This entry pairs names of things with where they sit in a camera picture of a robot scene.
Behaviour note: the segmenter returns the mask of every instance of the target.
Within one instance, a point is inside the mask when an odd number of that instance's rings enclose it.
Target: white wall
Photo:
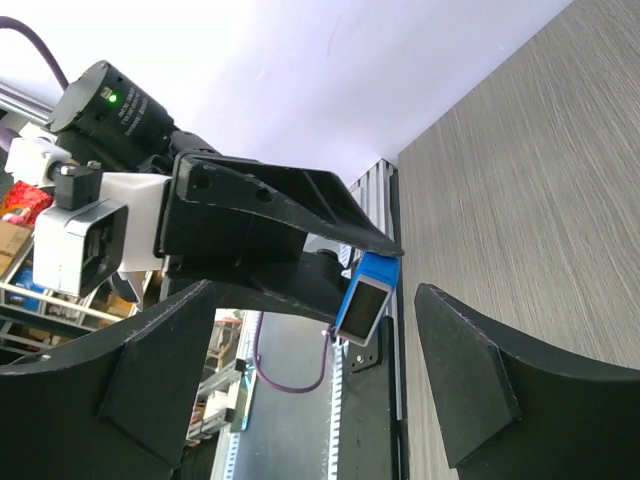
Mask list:
[[[224,153],[357,179],[393,159],[570,0],[11,2],[73,79],[117,65]],[[0,32],[0,81],[55,102]]]

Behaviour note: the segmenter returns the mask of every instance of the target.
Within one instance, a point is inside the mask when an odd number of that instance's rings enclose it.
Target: metal pole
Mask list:
[[[0,109],[17,113],[39,127],[47,123],[53,110],[49,105],[3,83],[0,83]]]

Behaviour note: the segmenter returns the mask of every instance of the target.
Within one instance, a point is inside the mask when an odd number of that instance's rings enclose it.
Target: floor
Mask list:
[[[640,4],[577,0],[400,156],[411,474],[448,469],[413,294],[640,368]]]

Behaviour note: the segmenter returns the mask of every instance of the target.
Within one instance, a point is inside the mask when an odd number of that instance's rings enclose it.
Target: cable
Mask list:
[[[20,135],[18,135],[17,132],[0,125],[0,148],[8,153],[9,148],[11,147],[11,142],[13,142],[14,138],[19,136]]]
[[[11,17],[0,17],[0,30],[2,29],[15,30],[18,33],[24,35],[27,40],[29,40],[36,50],[40,53],[44,61],[47,62],[53,76],[56,77],[56,80],[60,84],[63,90],[66,90],[69,87],[69,80],[65,76],[62,68],[60,68],[60,64],[56,61],[55,57],[49,50],[49,47],[44,43],[44,41],[38,36],[36,32],[31,30],[28,26],[22,23],[19,20]]]
[[[258,316],[258,324],[256,326],[256,338],[253,340],[253,364],[256,369],[256,374],[258,378],[262,380],[264,383],[269,385],[271,388],[278,390],[283,393],[292,393],[292,394],[303,394],[309,393],[316,390],[324,380],[325,371],[327,369],[327,352],[329,351],[329,339],[331,338],[331,329],[327,328],[324,336],[324,346],[322,349],[322,365],[320,366],[320,377],[314,383],[309,385],[308,387],[288,387],[286,385],[281,385],[279,383],[271,380],[260,368],[260,363],[258,362],[258,346],[260,344],[260,331],[262,330],[262,320],[264,319],[264,312],[260,312]]]

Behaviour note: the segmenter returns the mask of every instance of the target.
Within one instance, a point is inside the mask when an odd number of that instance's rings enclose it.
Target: screw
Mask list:
[[[73,175],[75,169],[76,167],[74,167],[73,165],[63,165],[62,167],[60,167],[60,175],[70,177],[71,175]]]

